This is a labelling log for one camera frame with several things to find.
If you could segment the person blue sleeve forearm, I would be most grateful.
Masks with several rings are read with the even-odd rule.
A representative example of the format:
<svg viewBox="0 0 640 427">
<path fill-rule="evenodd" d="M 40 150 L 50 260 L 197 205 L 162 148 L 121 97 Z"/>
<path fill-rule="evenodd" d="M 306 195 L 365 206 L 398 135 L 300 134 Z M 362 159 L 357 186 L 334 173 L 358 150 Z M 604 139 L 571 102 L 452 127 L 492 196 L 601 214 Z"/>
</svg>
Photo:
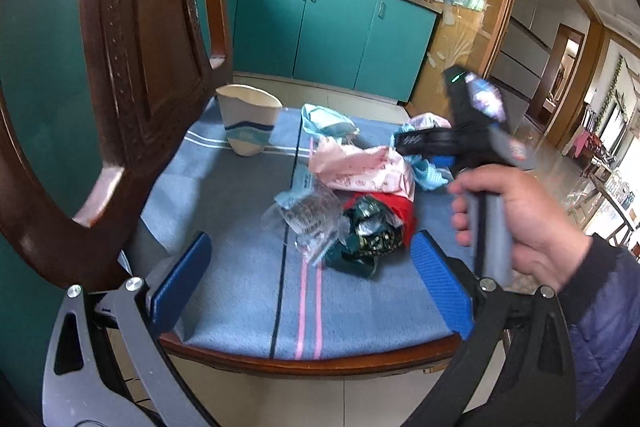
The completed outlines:
<svg viewBox="0 0 640 427">
<path fill-rule="evenodd" d="M 559 300 L 570 335 L 578 426 L 631 426 L 639 418 L 639 263 L 593 236 Z"/>
</svg>

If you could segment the person right hand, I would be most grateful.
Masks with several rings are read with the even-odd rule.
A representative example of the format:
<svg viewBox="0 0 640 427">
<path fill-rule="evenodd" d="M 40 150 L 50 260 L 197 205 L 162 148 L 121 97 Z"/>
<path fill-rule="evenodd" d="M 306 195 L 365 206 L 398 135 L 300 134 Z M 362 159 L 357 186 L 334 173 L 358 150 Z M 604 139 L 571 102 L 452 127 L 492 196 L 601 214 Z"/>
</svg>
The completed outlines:
<svg viewBox="0 0 640 427">
<path fill-rule="evenodd" d="M 457 242 L 472 243 L 469 202 L 475 192 L 503 197 L 506 225 L 513 236 L 514 269 L 560 291 L 582 265 L 592 238 L 575 227 L 563 208 L 531 174 L 512 167 L 486 165 L 465 170 L 448 185 L 454 195 L 452 226 Z"/>
</svg>

